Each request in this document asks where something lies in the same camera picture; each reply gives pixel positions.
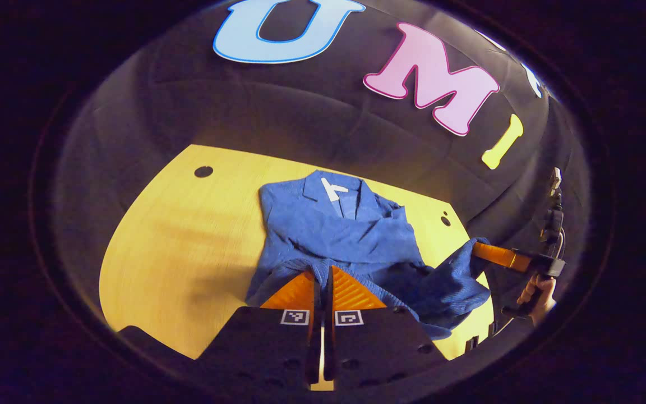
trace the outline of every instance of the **pink letter m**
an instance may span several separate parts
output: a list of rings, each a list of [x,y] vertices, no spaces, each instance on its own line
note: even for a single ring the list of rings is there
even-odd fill
[[[490,94],[500,85],[478,66],[450,72],[443,41],[415,25],[398,23],[403,39],[377,74],[367,74],[363,83],[370,90],[392,99],[408,95],[405,80],[417,69],[415,105],[425,108],[453,94],[443,107],[433,108],[433,118],[458,136],[470,131],[470,121]]]

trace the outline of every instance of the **blue shirt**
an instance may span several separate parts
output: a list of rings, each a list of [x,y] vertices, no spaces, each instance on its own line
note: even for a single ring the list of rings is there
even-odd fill
[[[331,201],[322,178],[345,187]],[[487,301],[475,278],[485,264],[472,256],[473,238],[431,268],[423,263],[405,207],[374,194],[365,181],[325,171],[261,187],[266,242],[246,295],[259,306],[300,271],[312,269],[325,296],[336,265],[385,305],[402,305],[433,339],[446,338],[470,311]]]

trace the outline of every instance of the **person's hand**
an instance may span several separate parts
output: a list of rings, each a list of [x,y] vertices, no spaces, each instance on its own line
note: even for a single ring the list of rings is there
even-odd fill
[[[552,279],[542,279],[540,274],[534,274],[533,278],[530,278],[523,293],[518,297],[518,304],[523,304],[524,302],[529,302],[530,297],[533,296],[535,292],[535,286],[539,287],[543,293],[538,300],[538,304],[533,307],[533,311],[530,313],[530,317],[533,318],[533,324],[538,325],[545,318],[545,315],[548,314],[552,307],[555,307],[556,301],[552,299],[552,292],[555,291],[556,281]]]

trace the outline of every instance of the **wooden table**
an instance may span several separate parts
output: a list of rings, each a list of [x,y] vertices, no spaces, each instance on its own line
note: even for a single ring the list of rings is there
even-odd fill
[[[202,166],[213,168],[213,174],[195,176]],[[99,293],[111,328],[136,325],[197,358],[234,310],[245,305],[265,238],[259,188],[300,179],[316,169],[243,151],[188,146],[149,182],[108,245]],[[438,266],[469,240],[446,202],[366,182],[373,192],[405,206],[426,264]],[[484,274],[478,281],[487,286]],[[448,359],[456,358],[470,338],[487,337],[492,319],[488,299],[452,337],[435,345]]]

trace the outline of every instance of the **shirt collar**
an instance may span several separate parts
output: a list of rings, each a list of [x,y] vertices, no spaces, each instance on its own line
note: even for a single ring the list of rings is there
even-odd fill
[[[367,186],[364,180],[346,176],[344,174],[316,169],[303,181],[303,196],[308,199],[315,200],[318,205],[329,205],[328,209],[321,209],[323,212],[332,213],[333,207],[330,205],[330,199],[328,199],[328,194],[326,194],[323,182],[321,182],[322,177],[325,177],[331,184],[343,186],[350,191],[358,192],[356,220],[370,221],[381,217],[379,209],[377,208],[375,194],[370,191],[369,186]]]

